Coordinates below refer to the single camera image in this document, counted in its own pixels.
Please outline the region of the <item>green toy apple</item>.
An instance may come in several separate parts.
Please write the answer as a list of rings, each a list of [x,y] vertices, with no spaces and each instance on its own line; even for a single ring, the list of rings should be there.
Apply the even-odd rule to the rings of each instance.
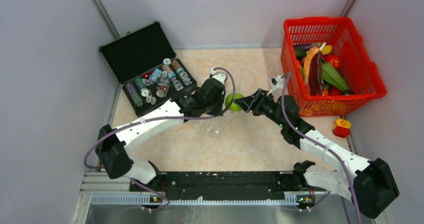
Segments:
[[[231,103],[231,105],[230,105],[230,107],[229,107],[229,111],[232,111],[232,112],[240,112],[240,111],[242,111],[242,108],[238,105],[238,104],[236,104],[235,103],[235,100],[236,99],[240,99],[240,98],[243,98],[244,96],[242,95],[242,94],[239,94],[239,93],[236,93],[235,94],[235,97],[234,97],[234,100],[233,100],[233,102]],[[229,105],[229,103],[231,102],[231,100],[232,100],[232,98],[233,98],[233,94],[232,93],[230,93],[226,98],[225,98],[225,102],[224,102],[224,105],[225,105],[225,107],[227,107],[228,105]]]

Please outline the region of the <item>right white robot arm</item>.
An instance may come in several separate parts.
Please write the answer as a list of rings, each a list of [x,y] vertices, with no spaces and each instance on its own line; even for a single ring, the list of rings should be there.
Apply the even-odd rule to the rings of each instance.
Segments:
[[[325,189],[351,201],[358,214],[370,219],[376,219],[400,195],[386,161],[364,158],[326,138],[300,117],[292,96],[274,101],[266,91],[258,89],[250,96],[235,99],[235,103],[246,113],[266,116],[280,126],[287,143],[332,167],[329,170],[310,161],[297,164],[293,176],[297,189]]]

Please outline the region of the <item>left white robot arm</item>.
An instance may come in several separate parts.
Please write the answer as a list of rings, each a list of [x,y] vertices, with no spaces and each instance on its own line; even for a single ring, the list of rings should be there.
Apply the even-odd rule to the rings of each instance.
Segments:
[[[188,120],[214,118],[222,114],[227,75],[210,76],[194,93],[180,92],[139,119],[118,128],[104,126],[95,153],[110,179],[120,177],[140,181],[149,191],[160,186],[160,172],[151,161],[140,161],[131,152],[148,140]]]

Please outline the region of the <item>clear zip top bag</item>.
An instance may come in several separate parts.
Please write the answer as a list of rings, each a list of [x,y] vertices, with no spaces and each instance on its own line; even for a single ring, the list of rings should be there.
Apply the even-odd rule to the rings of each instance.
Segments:
[[[235,85],[230,84],[229,87],[226,87],[223,101],[225,101],[226,97],[230,93],[234,94],[234,96],[236,93],[241,94],[241,86],[242,85],[240,83],[236,82]],[[225,110],[225,109],[226,109],[225,102],[223,102],[222,110]],[[203,120],[203,121],[194,121],[193,127],[197,131],[201,131],[209,137],[215,137],[219,135],[220,133],[222,133],[224,130],[228,129],[229,121],[233,119],[237,113],[239,112],[232,112],[232,111],[229,111],[228,109],[226,112],[223,113],[222,116],[218,116],[216,118]]]

